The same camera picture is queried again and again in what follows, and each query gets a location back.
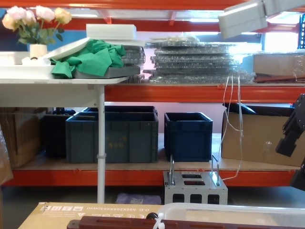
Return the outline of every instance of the white table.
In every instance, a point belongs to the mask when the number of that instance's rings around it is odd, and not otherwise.
[[[99,108],[98,203],[105,192],[105,90],[113,79],[30,80],[0,79],[1,107],[95,107]]]

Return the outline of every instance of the concrete floor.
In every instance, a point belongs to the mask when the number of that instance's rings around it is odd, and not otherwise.
[[[160,195],[162,188],[127,188],[128,193]],[[38,202],[96,203],[95,187],[6,187],[3,191],[4,229],[17,229]],[[114,203],[121,188],[107,188],[105,202]],[[228,204],[262,207],[305,208],[305,192],[292,187],[230,187]],[[14,215],[14,221],[8,222]]]

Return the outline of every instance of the pink flower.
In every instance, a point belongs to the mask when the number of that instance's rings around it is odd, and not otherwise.
[[[26,17],[26,10],[17,6],[13,6],[12,8],[8,9],[7,13],[11,18],[16,21],[24,19]]]
[[[35,18],[35,15],[32,11],[30,10],[27,10],[26,12],[26,17],[25,19],[23,19],[23,23],[24,24],[27,24],[27,25],[32,25],[33,23],[36,23],[36,18]]]
[[[44,19],[47,22],[55,18],[54,12],[50,8],[43,6],[36,6],[36,15],[38,19]]]

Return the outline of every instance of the purple bag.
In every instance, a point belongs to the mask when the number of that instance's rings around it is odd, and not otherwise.
[[[116,199],[117,204],[161,204],[160,196],[148,196],[120,193]]]

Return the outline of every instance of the metal handle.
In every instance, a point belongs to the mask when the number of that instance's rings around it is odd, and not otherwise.
[[[173,159],[173,155],[171,155],[171,164],[170,164],[170,172],[169,172],[169,181],[171,183],[171,185],[174,185],[174,180],[173,180],[173,175],[174,175],[174,164],[175,164],[175,161]]]
[[[219,162],[218,162],[218,160],[215,158],[215,156],[214,155],[212,155],[212,169],[211,169],[211,172],[210,172],[210,175],[211,175],[211,178],[212,178],[212,180],[214,181],[214,175],[215,175],[215,173],[214,173],[214,159],[215,159],[215,161],[217,162],[217,181],[216,181],[216,186],[220,186],[220,183],[219,183]]]

